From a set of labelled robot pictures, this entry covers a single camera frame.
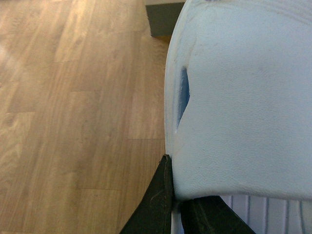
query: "white plastic chair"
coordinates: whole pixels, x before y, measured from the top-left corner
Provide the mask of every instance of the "white plastic chair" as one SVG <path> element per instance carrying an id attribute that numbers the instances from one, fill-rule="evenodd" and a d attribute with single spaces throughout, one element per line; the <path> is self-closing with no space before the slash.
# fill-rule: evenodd
<path id="1" fill-rule="evenodd" d="M 187 0 L 165 130 L 178 200 L 221 195 L 257 234 L 312 233 L 312 1 Z"/>

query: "laminate floor plank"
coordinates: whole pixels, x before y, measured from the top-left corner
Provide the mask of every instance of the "laminate floor plank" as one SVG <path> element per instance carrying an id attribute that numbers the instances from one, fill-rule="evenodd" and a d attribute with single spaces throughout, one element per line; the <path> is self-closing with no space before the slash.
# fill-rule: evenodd
<path id="1" fill-rule="evenodd" d="M 94 154 L 98 92 L 71 92 L 60 117 L 45 196 L 38 211 L 35 233 L 76 234 L 81 190 L 79 177 Z"/>
<path id="2" fill-rule="evenodd" d="M 70 2 L 38 0 L 29 7 L 3 59 L 0 70 L 2 82 L 20 81 L 29 64 L 46 67 L 54 61 L 70 6 Z"/>
<path id="3" fill-rule="evenodd" d="M 4 61 L 9 56 L 8 53 L 14 36 L 15 34 L 0 35 L 0 69 L 4 66 Z"/>
<path id="4" fill-rule="evenodd" d="M 149 28 L 144 1 L 119 0 L 111 4 L 110 32 L 144 31 Z"/>
<path id="5" fill-rule="evenodd" d="M 33 233 L 15 233 L 15 232 L 1 232 L 0 231 L 0 234 L 33 234 Z"/>
<path id="6" fill-rule="evenodd" d="M 96 0 L 73 0 L 55 62 L 78 60 L 85 43 Z"/>
<path id="7" fill-rule="evenodd" d="M 0 35 L 18 31 L 30 3 L 30 0 L 0 1 Z"/>
<path id="8" fill-rule="evenodd" d="M 168 43 L 142 37 L 139 72 L 129 114 L 130 139 L 164 138 L 163 90 Z"/>
<path id="9" fill-rule="evenodd" d="M 7 113 L 0 123 L 0 207 L 12 185 L 34 114 Z"/>
<path id="10" fill-rule="evenodd" d="M 0 230 L 33 232 L 36 212 L 58 146 L 62 115 L 77 63 L 60 63 L 49 92 L 42 97 L 23 145 L 17 171 L 0 210 Z"/>
<path id="11" fill-rule="evenodd" d="M 142 200 L 164 152 L 163 139 L 129 140 L 116 233 L 121 231 Z"/>
<path id="12" fill-rule="evenodd" d="M 78 234 L 111 234 L 117 226 L 120 191 L 82 190 Z"/>
<path id="13" fill-rule="evenodd" d="M 19 87 L 19 82 L 0 82 L 0 124 L 4 115 L 7 113 L 12 98 Z"/>

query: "blue opening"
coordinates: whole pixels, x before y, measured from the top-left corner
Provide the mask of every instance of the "blue opening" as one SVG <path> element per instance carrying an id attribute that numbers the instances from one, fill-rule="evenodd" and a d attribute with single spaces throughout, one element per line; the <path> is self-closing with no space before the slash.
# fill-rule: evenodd
<path id="1" fill-rule="evenodd" d="M 187 69 L 184 68 L 181 71 L 181 93 L 179 96 L 179 117 L 177 120 L 177 125 L 179 126 L 180 121 L 182 119 L 183 113 L 187 107 L 187 104 L 189 103 L 190 100 L 190 87 L 189 87 L 189 78 L 187 75 Z"/>

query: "wooden floor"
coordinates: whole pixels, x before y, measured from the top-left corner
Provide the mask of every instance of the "wooden floor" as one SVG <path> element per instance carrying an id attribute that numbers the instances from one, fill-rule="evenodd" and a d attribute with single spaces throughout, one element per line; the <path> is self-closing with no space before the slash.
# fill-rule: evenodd
<path id="1" fill-rule="evenodd" d="M 0 234 L 114 234 L 164 147 L 144 0 L 0 0 Z"/>

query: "chair seat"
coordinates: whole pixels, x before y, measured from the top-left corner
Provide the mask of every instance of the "chair seat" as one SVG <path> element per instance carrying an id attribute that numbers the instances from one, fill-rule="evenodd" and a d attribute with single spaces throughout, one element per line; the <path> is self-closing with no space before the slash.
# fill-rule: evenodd
<path id="1" fill-rule="evenodd" d="M 312 1 L 187 1 L 165 128 L 177 199 L 312 200 Z"/>

